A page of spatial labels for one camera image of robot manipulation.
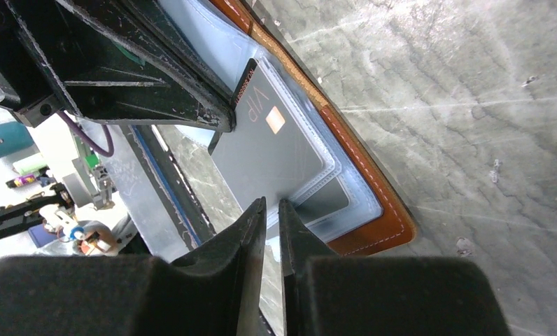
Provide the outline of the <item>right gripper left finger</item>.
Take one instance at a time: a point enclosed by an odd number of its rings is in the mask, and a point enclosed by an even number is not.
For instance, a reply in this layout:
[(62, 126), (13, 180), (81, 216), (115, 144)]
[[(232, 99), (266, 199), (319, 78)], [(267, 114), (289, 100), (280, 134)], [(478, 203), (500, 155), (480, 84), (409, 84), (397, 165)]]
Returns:
[(153, 255), (0, 260), (0, 335), (256, 335), (266, 199), (173, 262)]

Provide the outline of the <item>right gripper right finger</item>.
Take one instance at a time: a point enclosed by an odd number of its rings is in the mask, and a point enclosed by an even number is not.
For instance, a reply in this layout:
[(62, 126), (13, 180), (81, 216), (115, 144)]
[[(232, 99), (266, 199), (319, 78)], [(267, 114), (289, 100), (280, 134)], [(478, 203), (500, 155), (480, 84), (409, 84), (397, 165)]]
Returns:
[(341, 256), (278, 208), (287, 335), (508, 335), (481, 269), (462, 258)]

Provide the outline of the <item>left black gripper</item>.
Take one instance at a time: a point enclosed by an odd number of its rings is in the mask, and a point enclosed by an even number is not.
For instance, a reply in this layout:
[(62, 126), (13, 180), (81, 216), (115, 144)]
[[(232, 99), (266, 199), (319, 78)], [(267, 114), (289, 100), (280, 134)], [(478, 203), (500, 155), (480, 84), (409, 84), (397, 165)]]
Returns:
[(0, 107), (37, 127), (67, 110), (101, 124), (230, 132), (230, 89), (158, 1), (0, 1)]

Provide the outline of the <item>black VIP credit card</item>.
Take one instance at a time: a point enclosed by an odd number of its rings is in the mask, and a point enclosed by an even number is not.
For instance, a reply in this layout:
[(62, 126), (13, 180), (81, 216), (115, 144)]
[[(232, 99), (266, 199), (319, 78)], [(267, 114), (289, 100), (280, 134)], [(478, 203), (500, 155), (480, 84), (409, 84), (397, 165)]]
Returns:
[(242, 209), (259, 197), (268, 207), (296, 200), (330, 170), (330, 156), (264, 60), (248, 61), (232, 108), (234, 130), (218, 134), (209, 153)]

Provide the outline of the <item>brown leather card holder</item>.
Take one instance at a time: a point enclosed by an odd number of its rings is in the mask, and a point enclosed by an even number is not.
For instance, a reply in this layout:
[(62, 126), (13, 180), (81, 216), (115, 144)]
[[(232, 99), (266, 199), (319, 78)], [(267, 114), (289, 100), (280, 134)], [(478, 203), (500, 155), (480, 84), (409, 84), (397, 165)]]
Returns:
[[(332, 165), (303, 196), (282, 199), (291, 202), (310, 231), (345, 256), (369, 256), (415, 237), (409, 212), (351, 127), (243, 1), (163, 1), (162, 7), (193, 50), (230, 89), (231, 108), (248, 61), (256, 59), (268, 63), (272, 75), (279, 78), (304, 115), (315, 132), (314, 142), (330, 156)], [(221, 132), (188, 126), (180, 131), (207, 150), (220, 174), (209, 146)], [(278, 235), (279, 201), (268, 207), (272, 239)]]

